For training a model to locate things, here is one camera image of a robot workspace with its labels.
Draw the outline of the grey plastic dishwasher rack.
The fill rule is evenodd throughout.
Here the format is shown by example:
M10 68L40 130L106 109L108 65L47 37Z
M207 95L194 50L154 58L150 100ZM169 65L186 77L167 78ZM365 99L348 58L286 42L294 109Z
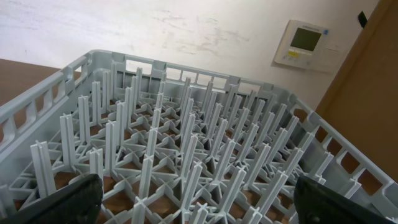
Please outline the grey plastic dishwasher rack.
M106 223L299 223L300 176L397 222L392 178L293 93L250 84L84 54L1 107L1 220L97 174Z

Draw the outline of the white wall control panel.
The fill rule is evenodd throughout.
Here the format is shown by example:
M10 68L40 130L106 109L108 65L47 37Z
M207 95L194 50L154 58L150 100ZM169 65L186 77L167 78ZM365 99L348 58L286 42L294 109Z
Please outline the white wall control panel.
M331 31L303 21L290 20L274 56L274 62L305 70L331 73L342 49L329 41Z

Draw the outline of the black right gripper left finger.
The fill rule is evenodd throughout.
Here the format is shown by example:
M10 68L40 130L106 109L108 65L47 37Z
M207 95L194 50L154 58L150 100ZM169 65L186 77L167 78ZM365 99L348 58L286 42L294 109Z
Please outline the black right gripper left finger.
M103 181L90 174L1 220L1 224L95 223L102 199Z

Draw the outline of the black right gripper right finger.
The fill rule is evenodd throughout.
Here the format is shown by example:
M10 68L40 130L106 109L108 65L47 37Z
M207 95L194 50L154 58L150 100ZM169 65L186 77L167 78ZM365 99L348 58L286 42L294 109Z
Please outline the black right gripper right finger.
M294 205L300 224L394 223L306 176L297 180Z

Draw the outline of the brown wooden door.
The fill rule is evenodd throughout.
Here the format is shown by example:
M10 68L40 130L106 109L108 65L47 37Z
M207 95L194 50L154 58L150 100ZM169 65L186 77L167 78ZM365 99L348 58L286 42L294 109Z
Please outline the brown wooden door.
M397 0L379 1L317 113L397 179Z

